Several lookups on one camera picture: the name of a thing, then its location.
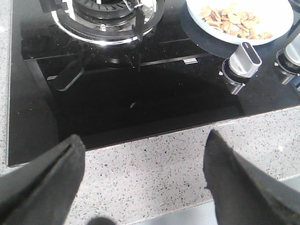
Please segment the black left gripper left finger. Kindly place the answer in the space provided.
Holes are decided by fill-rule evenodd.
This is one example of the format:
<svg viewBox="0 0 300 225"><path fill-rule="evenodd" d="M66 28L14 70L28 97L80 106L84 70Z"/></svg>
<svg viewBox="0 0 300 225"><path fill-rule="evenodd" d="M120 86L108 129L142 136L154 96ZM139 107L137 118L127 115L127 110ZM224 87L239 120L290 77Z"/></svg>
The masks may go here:
<svg viewBox="0 0 300 225"><path fill-rule="evenodd" d="M2 225L64 224L85 170L85 146L72 135L0 178Z"/></svg>

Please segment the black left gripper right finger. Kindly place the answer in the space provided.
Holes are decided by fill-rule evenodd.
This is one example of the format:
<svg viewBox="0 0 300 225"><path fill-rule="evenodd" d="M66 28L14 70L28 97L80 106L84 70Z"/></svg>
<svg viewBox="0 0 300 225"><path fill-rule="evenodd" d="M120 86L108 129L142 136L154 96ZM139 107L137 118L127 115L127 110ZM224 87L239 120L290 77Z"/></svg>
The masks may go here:
<svg viewBox="0 0 300 225"><path fill-rule="evenodd" d="M300 194L258 169L211 130L203 172L219 225L298 225Z"/></svg>

